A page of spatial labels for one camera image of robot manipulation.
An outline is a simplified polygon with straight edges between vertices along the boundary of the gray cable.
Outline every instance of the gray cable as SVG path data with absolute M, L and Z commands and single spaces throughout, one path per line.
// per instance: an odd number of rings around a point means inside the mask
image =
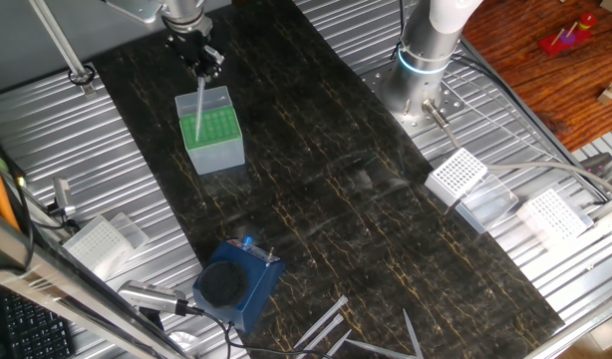
M 461 144 L 455 137 L 453 130 L 450 127 L 445 127 L 444 131 L 446 135 L 450 139 L 450 141 L 455 145 L 457 149 L 461 148 Z M 485 164 L 490 170 L 493 171 L 510 171 L 510 170 L 523 170 L 523 169 L 532 169 L 532 168 L 552 168 L 552 169 L 561 169 L 570 172 L 577 173 L 589 180 L 594 180 L 600 185 L 602 185 L 605 189 L 612 192 L 612 184 L 610 184 L 607 180 L 600 178 L 599 176 L 590 173 L 584 169 L 580 169 L 577 166 L 562 164 L 562 163 L 554 163 L 554 162 L 529 162 L 524 164 L 505 164 L 505 165 L 491 165 Z
M 450 142 L 452 142 L 457 149 L 460 149 L 461 144 L 457 140 L 457 137 L 455 137 L 455 133 L 453 133 L 453 130 L 450 128 L 450 126 L 444 127 L 444 132 L 446 132 L 446 135 L 450 139 Z

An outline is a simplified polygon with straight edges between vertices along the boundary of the red object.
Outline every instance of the red object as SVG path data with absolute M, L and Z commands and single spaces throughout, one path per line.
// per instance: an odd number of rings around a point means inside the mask
M 556 56 L 561 51 L 567 50 L 570 47 L 580 44 L 581 42 L 589 39 L 589 37 L 592 36 L 592 33 L 589 31 L 589 28 L 594 25 L 596 25 L 596 16 L 589 13 L 583 14 L 581 16 L 580 25 L 576 29 L 574 29 L 574 31 L 572 31 L 572 34 L 574 34 L 575 37 L 575 41 L 573 43 L 565 44 L 559 38 L 558 40 L 556 40 L 554 45 L 552 45 L 552 41 L 554 41 L 556 35 L 558 35 L 554 34 L 539 41 L 538 47 L 540 47 L 541 50 L 543 50 L 547 55 Z M 561 37 L 567 35 L 567 31 L 569 31 L 569 29 L 566 29 L 563 35 L 561 35 Z
M 585 27 L 592 27 L 596 25 L 596 21 L 596 16 L 594 16 L 594 14 L 587 13 L 581 15 L 581 25 Z

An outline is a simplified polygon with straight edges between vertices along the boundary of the black marble surface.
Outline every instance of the black marble surface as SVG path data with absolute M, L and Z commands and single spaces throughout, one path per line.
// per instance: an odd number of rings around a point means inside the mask
M 198 176 L 173 97 L 196 81 L 165 33 L 94 60 L 200 260 L 252 234 L 287 263 L 244 343 L 288 350 L 341 295 L 351 339 L 426 358 L 522 358 L 562 323 L 488 235 L 443 215 L 404 131 L 295 5 L 211 14 L 246 164 Z M 344 345 L 339 357 L 375 357 Z M 266 357 L 251 354 L 254 358 Z

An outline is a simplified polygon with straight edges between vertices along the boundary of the keyboard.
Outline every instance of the keyboard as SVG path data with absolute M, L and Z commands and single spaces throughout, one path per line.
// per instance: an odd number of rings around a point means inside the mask
M 73 357 L 74 344 L 67 320 L 3 288 L 0 304 L 14 359 Z

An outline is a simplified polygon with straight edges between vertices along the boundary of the metal grating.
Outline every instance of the metal grating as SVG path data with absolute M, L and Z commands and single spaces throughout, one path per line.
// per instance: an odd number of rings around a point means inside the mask
M 296 4 L 369 87 L 377 82 L 377 73 L 387 73 L 389 57 L 399 37 L 396 1 L 301 0 Z M 463 46 L 459 45 L 458 53 L 464 53 Z M 480 72 L 450 63 L 444 85 L 465 101 L 449 119 L 461 144 L 480 161 L 497 164 L 565 158 L 560 144 Z M 434 168 L 454 151 L 444 132 L 435 126 L 419 126 L 412 140 Z M 601 147 L 597 140 L 582 151 L 591 156 Z M 606 149 L 609 147 L 612 142 L 606 144 Z M 520 202 L 558 183 L 585 213 L 598 207 L 593 204 L 597 200 L 593 192 L 566 172 L 531 169 L 497 175 Z M 548 251 L 517 218 L 517 208 L 499 220 L 490 234 L 566 323 L 612 293 L 612 233 L 595 237 L 588 233 Z
M 97 95 L 59 74 L 0 95 L 0 140 L 28 174 L 28 189 L 43 202 L 53 200 L 52 177 L 69 180 L 84 225 L 97 215 L 111 220 L 126 214 L 149 236 L 148 244 L 115 273 L 108 284 L 129 279 L 182 290 L 194 303 L 191 286 L 201 266 L 164 198 L 145 159 L 100 78 Z M 202 341 L 202 358 L 222 359 L 222 330 L 204 317 L 161 316 L 167 333 L 184 331 Z M 72 324 L 77 358 L 128 356 L 122 349 Z M 231 337 L 241 343 L 233 331 Z M 233 348 L 232 358 L 247 358 Z

